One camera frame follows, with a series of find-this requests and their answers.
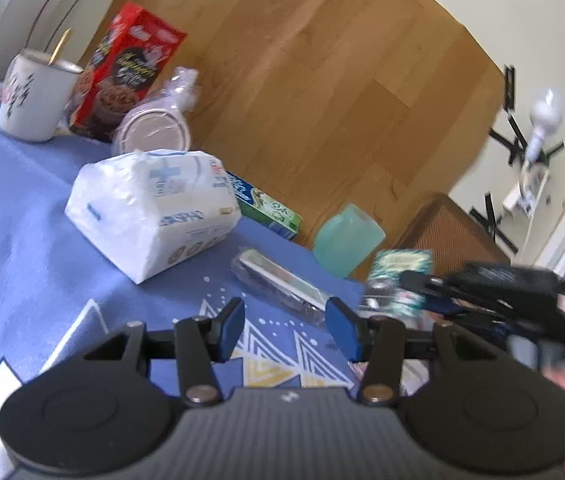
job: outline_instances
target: candy wrapper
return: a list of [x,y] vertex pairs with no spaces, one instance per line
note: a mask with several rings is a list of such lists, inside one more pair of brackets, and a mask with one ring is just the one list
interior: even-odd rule
[[124,4],[74,87],[69,128],[111,142],[186,36],[139,5]]
[[431,251],[379,251],[369,271],[364,295],[358,307],[361,316],[376,314],[395,317],[407,328],[418,329],[424,297],[398,286],[400,273],[415,270],[428,274],[433,269]]

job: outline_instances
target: red cereal box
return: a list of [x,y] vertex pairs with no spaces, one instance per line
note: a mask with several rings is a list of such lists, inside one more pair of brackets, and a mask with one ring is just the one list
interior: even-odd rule
[[143,7],[124,4],[74,87],[69,128],[111,142],[116,126],[186,37]]

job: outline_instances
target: white paper package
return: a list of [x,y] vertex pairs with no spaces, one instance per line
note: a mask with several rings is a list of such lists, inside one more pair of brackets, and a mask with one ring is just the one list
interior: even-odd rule
[[87,164],[65,214],[134,283],[215,245],[241,217],[216,157],[171,150]]

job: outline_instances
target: teal plastic cup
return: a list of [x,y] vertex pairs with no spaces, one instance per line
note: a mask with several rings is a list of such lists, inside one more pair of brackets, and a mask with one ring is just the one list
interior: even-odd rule
[[385,232],[371,216],[347,204],[320,227],[313,241],[313,256],[323,268],[345,278],[384,239]]

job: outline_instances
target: yellow triangle print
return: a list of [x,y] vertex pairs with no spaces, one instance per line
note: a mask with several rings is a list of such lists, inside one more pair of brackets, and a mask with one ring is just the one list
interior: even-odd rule
[[297,371],[273,361],[244,356],[243,375],[245,386],[270,388],[289,381]]
[[303,388],[324,388],[327,386],[349,387],[344,381],[334,381],[333,379],[317,376],[311,372],[302,372],[300,374],[300,384]]

